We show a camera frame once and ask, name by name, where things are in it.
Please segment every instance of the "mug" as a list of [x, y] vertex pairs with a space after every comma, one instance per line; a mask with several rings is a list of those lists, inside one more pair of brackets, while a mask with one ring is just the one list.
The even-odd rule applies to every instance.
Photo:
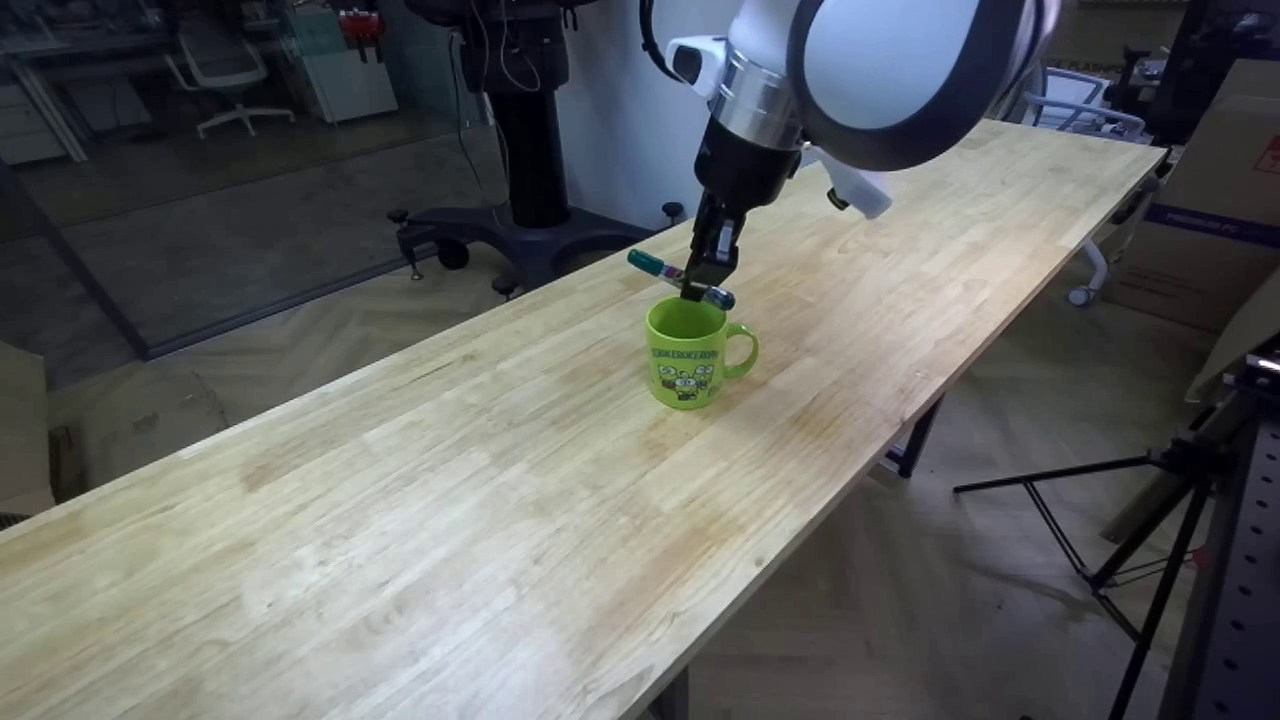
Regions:
[[[748, 339], [738, 365], [723, 365], [732, 339]], [[757, 354], [761, 339], [728, 322], [723, 307], [673, 295], [646, 310], [646, 391], [675, 413], [705, 408], [723, 379], [748, 377]]]

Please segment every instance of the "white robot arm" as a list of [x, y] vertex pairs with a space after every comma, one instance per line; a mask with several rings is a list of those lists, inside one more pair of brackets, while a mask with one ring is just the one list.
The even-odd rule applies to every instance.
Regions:
[[685, 295], [736, 266], [744, 217], [774, 201], [805, 142], [841, 206], [880, 217], [886, 197], [860, 166], [961, 142], [1051, 23], [1054, 0], [744, 0], [728, 36], [673, 39], [675, 77], [713, 106]]

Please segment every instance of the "white wall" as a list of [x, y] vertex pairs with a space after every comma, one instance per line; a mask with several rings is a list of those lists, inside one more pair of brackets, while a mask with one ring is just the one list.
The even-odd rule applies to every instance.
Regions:
[[[655, 36], [723, 32], [738, 0], [655, 0]], [[661, 203], [697, 213], [690, 154], [709, 106], [641, 51], [641, 0], [578, 8], [567, 32], [558, 142], [567, 201], [627, 224], [663, 224]]]

